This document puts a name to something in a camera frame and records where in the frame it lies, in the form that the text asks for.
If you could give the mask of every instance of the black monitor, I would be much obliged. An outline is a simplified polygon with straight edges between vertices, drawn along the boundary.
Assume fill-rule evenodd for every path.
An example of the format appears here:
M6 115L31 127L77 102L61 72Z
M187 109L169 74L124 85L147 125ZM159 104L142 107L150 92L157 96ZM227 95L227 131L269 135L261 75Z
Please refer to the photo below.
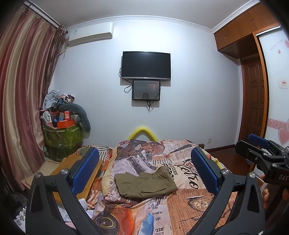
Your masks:
M157 80L133 80L133 100L160 100L160 81Z
M123 52L122 78L171 79L171 55L159 52Z

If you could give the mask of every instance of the elastic waistband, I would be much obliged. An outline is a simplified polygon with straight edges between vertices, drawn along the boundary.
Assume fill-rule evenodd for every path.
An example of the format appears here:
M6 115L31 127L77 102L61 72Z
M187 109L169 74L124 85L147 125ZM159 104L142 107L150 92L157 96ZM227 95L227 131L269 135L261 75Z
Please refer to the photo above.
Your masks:
M139 178L145 178L145 179L157 178L157 177L161 176L164 173L168 174L168 171L163 166L161 166L160 168L158 168L152 174L146 173L146 172L140 173Z

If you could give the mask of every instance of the wooden door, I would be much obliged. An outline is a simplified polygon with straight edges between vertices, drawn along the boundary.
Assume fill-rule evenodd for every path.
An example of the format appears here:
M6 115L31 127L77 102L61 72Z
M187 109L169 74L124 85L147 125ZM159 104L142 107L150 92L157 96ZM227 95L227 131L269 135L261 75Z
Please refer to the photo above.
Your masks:
M262 29L268 25L277 23L275 17L268 11L268 9L262 4L257 4L248 10L251 20L255 24L257 30Z
M218 50L228 45L225 27L221 28L218 32L215 33L215 40Z
M257 30L248 12L244 12L243 14L239 15L236 18L236 21L238 21L238 24L240 26L239 30L241 33L241 38Z
M227 34L228 44L231 44L242 37L238 21L231 21L224 27L224 29Z
M242 60L242 70L245 89L241 140L247 141L251 133L260 136L263 123L265 89L260 57Z

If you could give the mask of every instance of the ceiling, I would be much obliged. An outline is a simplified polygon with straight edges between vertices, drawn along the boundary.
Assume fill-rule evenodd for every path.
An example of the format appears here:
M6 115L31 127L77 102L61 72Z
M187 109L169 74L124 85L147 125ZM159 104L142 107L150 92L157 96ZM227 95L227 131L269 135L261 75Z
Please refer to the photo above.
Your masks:
M150 15L189 21L213 29L249 0L34 0L67 27L110 16Z

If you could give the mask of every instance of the small red box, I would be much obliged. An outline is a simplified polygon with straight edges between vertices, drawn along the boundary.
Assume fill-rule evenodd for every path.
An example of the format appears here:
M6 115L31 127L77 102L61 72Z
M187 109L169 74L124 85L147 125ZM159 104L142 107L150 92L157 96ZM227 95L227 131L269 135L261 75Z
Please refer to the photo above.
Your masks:
M70 120L70 112L69 111L65 111L64 112L64 119L65 120Z
M75 123L73 120L64 120L64 121L60 121L57 122L57 128L58 129L62 129L62 128L68 128L73 126Z

